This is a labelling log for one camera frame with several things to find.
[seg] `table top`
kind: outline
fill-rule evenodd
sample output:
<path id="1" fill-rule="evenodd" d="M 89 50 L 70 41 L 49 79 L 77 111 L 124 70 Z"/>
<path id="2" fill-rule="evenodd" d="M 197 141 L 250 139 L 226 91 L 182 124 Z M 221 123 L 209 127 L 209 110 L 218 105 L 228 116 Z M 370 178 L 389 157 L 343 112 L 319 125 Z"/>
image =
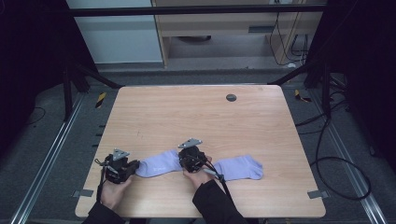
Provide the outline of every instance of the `table top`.
<path id="1" fill-rule="evenodd" d="M 236 100 L 226 99 L 234 94 Z M 227 186 L 244 217 L 323 217 L 320 198 L 283 91 L 278 86 L 144 86 L 121 88 L 95 158 L 103 161 L 115 147 L 143 160 L 191 137 L 219 159 L 251 155 L 263 165 L 261 180 L 233 180 Z M 95 202 L 101 167 L 92 162 L 76 208 L 86 217 Z M 122 217 L 200 217 L 192 203 L 193 186 L 182 172 L 134 177 L 117 211 Z"/>

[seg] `black sleeve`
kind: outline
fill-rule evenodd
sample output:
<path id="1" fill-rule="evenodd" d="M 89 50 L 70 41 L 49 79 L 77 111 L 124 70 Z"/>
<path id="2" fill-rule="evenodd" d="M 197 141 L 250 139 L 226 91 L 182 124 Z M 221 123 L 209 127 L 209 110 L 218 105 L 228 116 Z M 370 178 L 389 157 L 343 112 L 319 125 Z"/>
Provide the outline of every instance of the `black sleeve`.
<path id="1" fill-rule="evenodd" d="M 102 205 L 101 203 L 95 203 L 93 208 L 88 213 L 89 216 L 83 224 L 124 224 L 125 221 L 113 212 L 111 209 Z"/>
<path id="2" fill-rule="evenodd" d="M 215 180 L 201 185 L 192 202 L 202 214 L 206 224 L 247 223 Z"/>

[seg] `lavender sock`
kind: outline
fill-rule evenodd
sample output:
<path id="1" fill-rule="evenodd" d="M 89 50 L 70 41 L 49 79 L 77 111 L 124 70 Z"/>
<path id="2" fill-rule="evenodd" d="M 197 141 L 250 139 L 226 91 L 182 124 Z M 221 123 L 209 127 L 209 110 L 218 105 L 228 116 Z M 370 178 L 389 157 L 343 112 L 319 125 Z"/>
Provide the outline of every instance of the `lavender sock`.
<path id="1" fill-rule="evenodd" d="M 262 165 L 249 155 L 219 160 L 214 166 L 226 181 L 262 178 Z"/>
<path id="2" fill-rule="evenodd" d="M 136 174 L 141 177 L 153 177 L 182 170 L 180 163 L 178 163 L 177 151 L 172 149 L 142 160 Z"/>

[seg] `floor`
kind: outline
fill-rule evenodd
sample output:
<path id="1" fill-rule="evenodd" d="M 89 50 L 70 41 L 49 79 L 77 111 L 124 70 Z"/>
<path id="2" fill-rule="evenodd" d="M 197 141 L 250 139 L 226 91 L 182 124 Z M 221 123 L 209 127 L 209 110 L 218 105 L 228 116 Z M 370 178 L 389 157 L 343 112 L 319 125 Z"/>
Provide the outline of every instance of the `floor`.
<path id="1" fill-rule="evenodd" d="M 209 41 L 175 38 L 172 41 L 169 64 L 165 68 L 136 69 L 133 72 L 103 71 L 102 75 L 125 85 L 180 85 L 180 84 L 230 84 L 267 83 L 286 75 L 293 66 L 299 66 L 299 57 L 289 65 L 278 65 L 272 57 L 263 36 L 212 36 Z M 302 45 L 298 40 L 295 48 Z M 302 85 L 304 75 L 298 76 L 282 86 L 290 112 L 299 123 L 320 113 L 319 89 L 306 90 Z M 68 130 L 59 153 L 51 165 L 40 194 L 29 211 L 29 223 L 80 223 L 74 209 L 78 198 L 71 197 L 81 189 L 91 166 L 95 149 L 100 143 L 100 133 L 111 111 L 117 90 L 111 90 L 93 79 L 89 93 L 77 94 L 81 98 L 80 110 Z M 295 90 L 302 97 L 313 99 L 312 103 L 295 98 Z M 62 86 L 43 91 L 36 98 L 37 109 L 29 124 L 21 131 L 13 144 L 12 153 L 1 162 L 0 179 L 0 223 L 8 223 L 15 214 L 40 170 L 49 149 L 56 140 L 64 120 Z M 106 99 L 100 109 L 94 108 L 98 95 L 105 91 Z M 333 96 L 336 104 L 344 100 L 343 95 Z M 319 134 L 323 125 L 318 119 L 309 125 L 298 127 L 305 154 L 309 161 L 315 158 Z M 370 200 L 350 201 L 330 191 L 318 178 L 313 169 L 318 187 L 327 190 L 331 197 L 323 199 L 327 214 L 319 219 L 270 218 L 268 223 L 396 223 L 396 178 L 384 158 L 370 156 L 369 146 L 347 104 L 336 107 L 332 112 L 332 123 L 320 145 L 320 156 L 346 154 L 367 174 L 372 183 Z M 356 171 L 341 162 L 324 161 L 320 166 L 326 180 L 337 190 L 348 195 L 359 191 Z M 385 220 L 373 220 L 368 214 L 370 207 L 379 208 Z M 149 223 L 188 223 L 189 220 L 156 218 Z M 204 223 L 201 219 L 195 223 Z"/>

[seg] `human hand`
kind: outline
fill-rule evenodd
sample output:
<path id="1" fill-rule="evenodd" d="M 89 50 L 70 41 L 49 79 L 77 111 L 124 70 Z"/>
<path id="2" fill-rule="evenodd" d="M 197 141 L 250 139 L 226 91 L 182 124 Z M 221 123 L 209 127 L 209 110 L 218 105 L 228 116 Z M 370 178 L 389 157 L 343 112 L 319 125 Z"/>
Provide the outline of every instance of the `human hand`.
<path id="1" fill-rule="evenodd" d="M 116 210 L 119 206 L 125 190 L 132 184 L 133 175 L 120 184 L 105 181 L 102 188 L 101 203 L 111 210 Z"/>
<path id="2" fill-rule="evenodd" d="M 212 158 L 206 156 L 208 161 L 212 161 Z M 183 175 L 186 176 L 191 183 L 194 185 L 195 189 L 198 189 L 201 185 L 208 182 L 209 180 L 214 179 L 213 175 L 208 174 L 204 171 L 205 165 L 202 169 L 196 173 L 189 173 L 186 169 L 183 169 Z"/>

